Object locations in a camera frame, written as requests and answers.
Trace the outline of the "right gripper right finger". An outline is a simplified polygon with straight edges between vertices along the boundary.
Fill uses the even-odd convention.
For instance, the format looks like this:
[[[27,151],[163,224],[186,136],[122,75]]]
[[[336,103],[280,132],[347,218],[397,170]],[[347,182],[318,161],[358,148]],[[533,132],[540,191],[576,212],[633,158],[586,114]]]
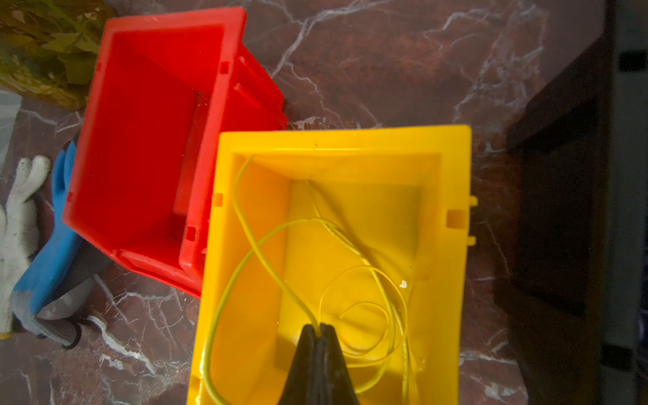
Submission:
[[[317,341],[317,404],[354,404],[354,391],[335,328],[322,323]]]

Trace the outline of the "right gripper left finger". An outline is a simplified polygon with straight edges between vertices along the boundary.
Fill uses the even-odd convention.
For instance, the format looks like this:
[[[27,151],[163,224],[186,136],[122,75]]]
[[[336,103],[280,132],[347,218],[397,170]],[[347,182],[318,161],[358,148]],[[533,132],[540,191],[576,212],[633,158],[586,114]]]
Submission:
[[[278,404],[317,404],[317,345],[315,327],[302,328],[285,386]]]

